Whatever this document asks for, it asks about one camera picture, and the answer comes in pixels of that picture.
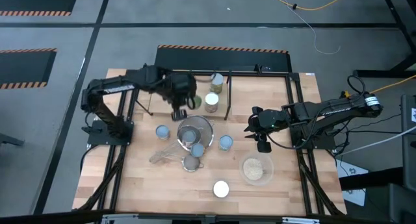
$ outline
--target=small strainer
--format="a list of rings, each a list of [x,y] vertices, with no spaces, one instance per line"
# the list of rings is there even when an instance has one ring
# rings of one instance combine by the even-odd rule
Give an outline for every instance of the small strainer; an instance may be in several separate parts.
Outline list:
[[[208,148],[214,141],[213,125],[202,116],[188,116],[177,128],[177,141],[187,151],[195,143]]]

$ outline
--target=yellow cable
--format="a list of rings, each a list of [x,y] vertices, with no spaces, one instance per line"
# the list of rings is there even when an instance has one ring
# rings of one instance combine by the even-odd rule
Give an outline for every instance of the yellow cable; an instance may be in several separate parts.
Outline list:
[[[403,81],[396,82],[396,83],[394,83],[394,84],[390,84],[390,85],[384,86],[384,87],[382,87],[382,88],[378,88],[378,89],[376,89],[376,90],[372,91],[371,93],[375,93],[375,92],[382,91],[382,90],[384,90],[384,89],[386,89],[386,88],[390,88],[390,87],[393,87],[393,86],[395,86],[395,85],[397,85],[397,84],[404,83],[404,82],[406,82],[406,81],[408,81],[408,80],[411,80],[411,79],[413,79],[413,78],[416,78],[416,75],[411,76],[411,77],[409,77],[409,78],[407,78],[407,79],[404,79]]]
[[[287,3],[287,2],[285,2],[285,1],[283,1],[283,0],[278,0],[278,1],[281,1],[282,3],[285,3],[285,4],[286,4],[286,5],[288,5],[288,6],[293,6],[292,4]],[[317,8],[304,8],[304,7],[296,6],[296,9],[300,9],[300,10],[320,10],[320,9],[323,9],[323,8],[325,8],[325,7],[329,6],[329,5],[332,5],[332,4],[333,4],[333,3],[335,3],[336,1],[338,1],[338,0],[333,0],[332,2],[330,2],[330,3],[328,3],[328,4],[323,5],[323,6],[320,6],[320,7],[317,7]]]

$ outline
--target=black floor mat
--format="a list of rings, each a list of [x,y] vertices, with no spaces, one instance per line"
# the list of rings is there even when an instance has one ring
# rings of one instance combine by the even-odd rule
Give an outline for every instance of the black floor mat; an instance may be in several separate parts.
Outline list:
[[[0,16],[69,16],[76,0],[0,0]]]
[[[57,49],[0,51],[0,89],[43,88],[47,85]]]
[[[256,64],[269,71],[292,72],[288,52],[278,49],[160,45],[155,61],[155,65],[169,69],[220,71],[253,71]]]

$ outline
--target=orange and black hazard tape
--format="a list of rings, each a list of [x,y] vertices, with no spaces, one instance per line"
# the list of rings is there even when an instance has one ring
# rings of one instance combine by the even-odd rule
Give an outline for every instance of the orange and black hazard tape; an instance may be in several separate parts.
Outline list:
[[[57,48],[45,48],[45,49],[7,49],[0,50],[0,53],[26,53],[26,52],[48,52],[53,51],[57,52]]]
[[[221,50],[221,51],[246,51],[246,52],[266,52],[266,53],[285,53],[285,54],[289,54],[287,51],[279,50],[279,49],[248,49],[248,48],[218,47],[218,46],[197,46],[197,45],[159,45],[158,48],[207,49],[207,50]]]
[[[70,16],[67,11],[21,11],[21,10],[0,10],[0,16]]]
[[[4,83],[1,84],[0,89],[14,89],[14,88],[43,88],[47,82],[19,82],[19,83]]]

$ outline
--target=white cable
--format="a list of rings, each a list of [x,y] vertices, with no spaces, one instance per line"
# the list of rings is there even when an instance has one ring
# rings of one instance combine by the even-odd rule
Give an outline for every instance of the white cable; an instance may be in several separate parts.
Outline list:
[[[304,23],[306,23],[306,25],[307,26],[309,26],[311,29],[312,29],[312,31],[313,31],[313,34],[315,35],[315,39],[314,39],[314,42],[313,42],[313,45],[315,46],[315,49],[319,52],[319,53],[322,53],[322,54],[324,54],[324,55],[334,55],[334,54],[336,54],[336,53],[338,53],[340,50],[341,50],[341,46],[339,46],[338,47],[338,50],[336,51],[336,52],[332,52],[332,53],[325,53],[325,52],[322,52],[322,51],[320,51],[318,48],[317,48],[317,33],[315,32],[315,30],[313,29],[313,27],[312,26],[310,26],[302,17],[300,17],[299,15],[298,15],[298,13],[296,13],[294,10],[292,10],[292,8],[290,8],[289,7],[289,5],[286,5],[287,6],[287,8],[289,9],[289,10],[291,10],[291,12],[293,12],[295,15],[297,15]]]
[[[357,149],[353,149],[353,150],[348,151],[348,152],[345,152],[345,153],[341,153],[341,154],[340,154],[340,155],[338,155],[338,156],[341,156],[341,155],[346,155],[346,154],[348,154],[348,153],[352,153],[352,152],[359,151],[359,150],[362,150],[362,149],[365,149],[365,148],[368,148],[368,147],[371,147],[371,146],[374,146],[374,145],[378,145],[379,143],[388,142],[388,141],[390,141],[390,140],[392,140],[392,139],[395,139],[395,138],[401,137],[401,136],[403,136],[404,134],[407,134],[407,133],[409,133],[409,132],[411,132],[411,131],[413,131],[413,130],[415,130],[415,129],[416,129],[416,126],[412,127],[411,129],[409,129],[409,130],[407,130],[407,131],[405,131],[405,132],[402,132],[402,133],[397,134],[397,135],[395,135],[395,136],[393,136],[393,137],[390,137],[390,138],[388,138],[388,139],[385,139],[385,140],[382,140],[382,141],[379,141],[379,142],[376,142],[376,143],[371,143],[371,144],[369,144],[369,145],[366,145],[366,146],[363,146],[363,147],[359,147],[359,148],[357,148]]]

